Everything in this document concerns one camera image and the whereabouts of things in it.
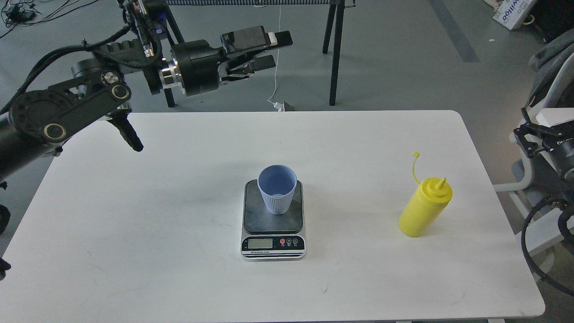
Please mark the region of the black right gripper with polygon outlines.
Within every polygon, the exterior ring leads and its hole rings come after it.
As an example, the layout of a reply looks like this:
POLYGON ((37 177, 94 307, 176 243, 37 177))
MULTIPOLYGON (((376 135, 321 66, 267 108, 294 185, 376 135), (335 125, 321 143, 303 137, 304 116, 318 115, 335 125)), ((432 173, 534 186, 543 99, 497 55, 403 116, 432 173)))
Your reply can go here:
POLYGON ((531 159, 546 151, 558 177, 574 182, 574 121, 547 127, 532 123, 525 107, 521 113, 525 123, 514 129, 514 137, 526 156, 531 159))

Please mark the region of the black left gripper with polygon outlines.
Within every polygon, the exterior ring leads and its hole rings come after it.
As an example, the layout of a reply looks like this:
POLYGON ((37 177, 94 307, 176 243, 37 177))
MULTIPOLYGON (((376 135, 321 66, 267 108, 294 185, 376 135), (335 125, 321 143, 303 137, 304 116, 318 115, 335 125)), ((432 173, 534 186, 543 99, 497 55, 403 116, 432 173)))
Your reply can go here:
POLYGON ((204 39, 176 44, 173 58, 181 75, 185 96, 215 91, 220 85, 250 78, 258 71, 276 67, 273 55, 225 61, 225 53, 265 51, 293 45, 289 31, 265 31, 262 25, 221 35, 222 47, 213 48, 204 39))

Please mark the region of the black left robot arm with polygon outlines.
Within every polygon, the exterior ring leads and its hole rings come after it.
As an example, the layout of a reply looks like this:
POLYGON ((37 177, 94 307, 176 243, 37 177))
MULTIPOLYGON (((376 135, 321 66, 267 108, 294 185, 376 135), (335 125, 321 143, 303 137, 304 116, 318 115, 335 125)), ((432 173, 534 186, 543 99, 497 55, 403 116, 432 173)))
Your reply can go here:
POLYGON ((193 0, 119 0, 124 26, 97 43, 58 48, 34 65, 16 94, 1 109, 1 188, 6 179, 45 156, 59 156, 64 144, 99 119, 113 125, 131 149, 144 148, 128 120, 132 90, 125 75, 142 72, 149 90, 162 92, 174 108, 173 88, 186 96, 215 91, 222 84, 248 79, 275 67, 275 50, 292 45, 289 31, 265 31, 263 26, 230 31, 221 47, 204 39, 185 42, 171 6, 193 0), (76 52, 92 58, 78 62, 73 78, 43 90, 31 83, 52 63, 76 52))

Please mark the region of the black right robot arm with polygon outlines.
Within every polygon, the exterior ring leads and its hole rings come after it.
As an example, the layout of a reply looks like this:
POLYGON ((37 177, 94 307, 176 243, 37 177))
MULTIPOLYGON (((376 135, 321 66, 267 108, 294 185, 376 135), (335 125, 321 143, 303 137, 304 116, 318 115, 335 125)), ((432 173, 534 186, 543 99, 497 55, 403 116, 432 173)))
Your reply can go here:
MULTIPOLYGON (((556 166, 559 180, 566 183, 573 183, 574 146, 573 146, 573 121, 566 121, 551 127, 539 125, 531 121, 527 108, 521 109, 524 123, 514 129, 514 137, 518 142, 521 151, 525 153, 527 159, 533 159, 541 152, 549 154, 551 161, 556 166)), ((533 260, 527 250, 526 233, 529 229, 535 213, 544 207, 553 207, 561 211, 557 219, 558 233, 570 245, 573 244, 573 230, 568 228, 568 221, 573 218, 573 198, 562 198, 561 196, 547 195, 535 204, 523 221, 522 231, 519 235, 519 244, 523 256, 531 270, 546 284, 556 290, 573 296, 573 290, 554 280, 549 274, 544 272, 533 260)))

